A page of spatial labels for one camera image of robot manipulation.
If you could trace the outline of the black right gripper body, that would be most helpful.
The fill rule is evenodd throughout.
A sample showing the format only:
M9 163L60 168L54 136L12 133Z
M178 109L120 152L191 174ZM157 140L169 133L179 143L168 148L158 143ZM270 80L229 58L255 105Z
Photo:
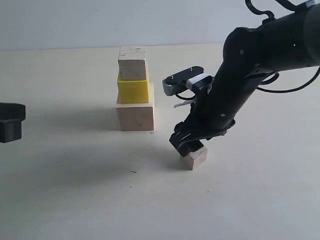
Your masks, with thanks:
M174 144L192 144L204 139L210 140L223 136L236 124L233 116L228 117L224 113L218 116L202 115L198 110L199 107L192 104L186 119L174 127Z

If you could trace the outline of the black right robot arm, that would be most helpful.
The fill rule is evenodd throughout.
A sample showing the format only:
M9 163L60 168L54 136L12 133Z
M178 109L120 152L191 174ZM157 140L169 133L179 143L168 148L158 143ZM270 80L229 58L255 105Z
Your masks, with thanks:
M255 90L274 82L282 71L320 65L320 6L313 0L280 4L290 14L267 18L257 28L238 27L226 38L223 62L214 76L192 66L163 80L167 96L193 92L190 113L169 141L182 157L203 147L202 140L223 136Z

